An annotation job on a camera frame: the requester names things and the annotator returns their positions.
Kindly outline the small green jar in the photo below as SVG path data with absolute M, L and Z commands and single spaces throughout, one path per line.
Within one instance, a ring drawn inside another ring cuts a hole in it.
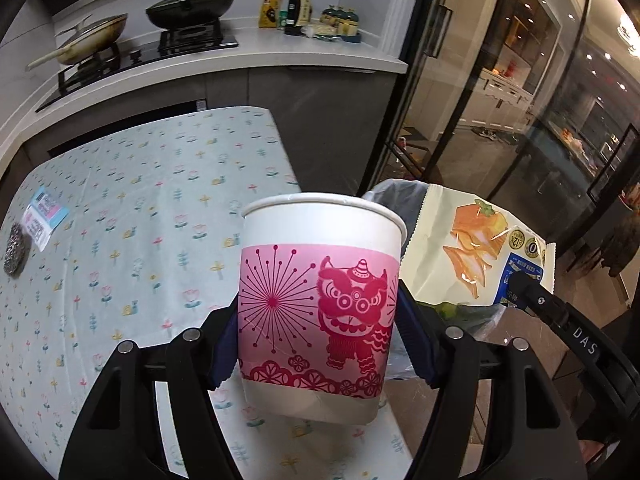
M 278 14 L 278 29 L 285 30 L 286 20 L 288 19 L 288 10 L 282 9 Z

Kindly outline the blue pink wipes packet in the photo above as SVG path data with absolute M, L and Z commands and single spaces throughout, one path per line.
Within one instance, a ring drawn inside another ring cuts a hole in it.
M 49 244 L 53 231 L 70 211 L 43 186 L 40 186 L 29 201 L 21 226 L 40 252 Z

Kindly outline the green lidded spice jar set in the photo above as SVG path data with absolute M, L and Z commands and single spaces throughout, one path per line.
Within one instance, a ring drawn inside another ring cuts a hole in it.
M 321 41 L 341 40 L 349 44 L 360 44 L 360 18 L 354 9 L 329 6 L 320 15 L 318 23 L 302 28 L 303 35 Z

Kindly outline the dark soy sauce bottle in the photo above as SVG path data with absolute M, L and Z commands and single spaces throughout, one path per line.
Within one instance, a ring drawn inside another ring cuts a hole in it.
M 288 36 L 300 36 L 303 28 L 311 21 L 312 0 L 288 0 L 284 33 Z

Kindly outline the steel wool scrubber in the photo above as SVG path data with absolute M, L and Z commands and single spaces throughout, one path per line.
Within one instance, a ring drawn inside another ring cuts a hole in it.
M 14 222 L 10 229 L 8 244 L 3 259 L 3 270 L 9 276 L 17 276 L 22 272 L 27 260 L 32 239 L 25 229 Z

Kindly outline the black gas stove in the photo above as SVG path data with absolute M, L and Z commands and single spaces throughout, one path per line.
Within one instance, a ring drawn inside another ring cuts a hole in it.
M 96 52 L 85 60 L 58 72 L 58 85 L 37 108 L 44 110 L 70 93 L 124 70 L 179 55 L 236 48 L 238 40 L 221 28 L 219 20 L 210 24 L 163 30 L 160 39 L 122 52 L 117 44 Z

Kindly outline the black wok with lid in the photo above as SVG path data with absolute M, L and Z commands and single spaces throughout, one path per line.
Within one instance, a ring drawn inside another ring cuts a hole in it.
M 231 8 L 234 0 L 162 0 L 145 10 L 158 28 L 174 30 L 214 24 Z

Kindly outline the cream dried fruit snack bag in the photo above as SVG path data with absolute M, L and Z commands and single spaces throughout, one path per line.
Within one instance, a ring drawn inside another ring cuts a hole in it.
M 427 188 L 399 272 L 414 299 L 507 306 L 506 285 L 516 271 L 553 292 L 555 244 L 474 194 Z

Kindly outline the yellow seasoning bag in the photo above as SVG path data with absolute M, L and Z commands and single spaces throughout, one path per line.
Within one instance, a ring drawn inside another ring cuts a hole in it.
M 281 1 L 262 0 L 258 18 L 259 28 L 277 28 L 279 26 Z

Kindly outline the pink lion paper cup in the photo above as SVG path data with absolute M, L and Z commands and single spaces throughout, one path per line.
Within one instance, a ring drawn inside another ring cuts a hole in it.
M 256 200 L 242 217 L 238 343 L 247 402 L 315 422 L 372 422 L 405 222 L 376 203 L 326 193 Z

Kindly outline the glass sliding door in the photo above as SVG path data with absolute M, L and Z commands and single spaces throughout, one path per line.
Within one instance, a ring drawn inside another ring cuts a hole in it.
M 596 249 L 639 183 L 639 0 L 431 0 L 363 184 L 437 183 Z

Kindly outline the floral tablecloth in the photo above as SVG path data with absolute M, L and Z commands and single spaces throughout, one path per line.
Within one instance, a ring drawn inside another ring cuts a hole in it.
M 1 405 L 49 474 L 116 346 L 164 344 L 227 307 L 241 285 L 258 313 L 254 373 L 263 386 L 376 405 L 373 422 L 343 426 L 268 414 L 245 399 L 245 366 L 212 394 L 231 455 L 247 479 L 400 479 L 410 452 L 386 402 L 378 336 L 366 365 L 326 365 L 317 282 L 390 300 L 396 254 L 382 214 L 305 205 L 292 230 L 274 226 L 247 255 L 242 209 L 290 194 L 296 175 L 269 110 L 235 106 L 150 122 L 44 162 L 13 197 L 2 232 L 42 197 L 60 217 L 17 276 L 1 280 Z M 241 272 L 248 278 L 242 280 Z

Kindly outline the cream frying pan with lid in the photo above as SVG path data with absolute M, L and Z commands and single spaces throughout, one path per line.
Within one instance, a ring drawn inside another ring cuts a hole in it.
M 86 19 L 84 18 L 72 28 L 63 30 L 63 34 L 66 32 L 74 32 L 74 34 L 61 47 L 28 63 L 25 66 L 26 72 L 51 60 L 57 60 L 63 65 L 74 65 L 114 46 L 126 26 L 128 15 L 117 14 L 101 18 L 91 24 L 85 24 Z

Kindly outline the trash bin with liner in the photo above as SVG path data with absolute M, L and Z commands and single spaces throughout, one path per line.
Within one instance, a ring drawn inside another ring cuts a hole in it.
M 416 301 L 445 324 L 485 339 L 506 310 L 495 300 L 506 214 L 473 194 L 419 181 L 387 179 L 363 198 L 405 221 L 400 277 Z

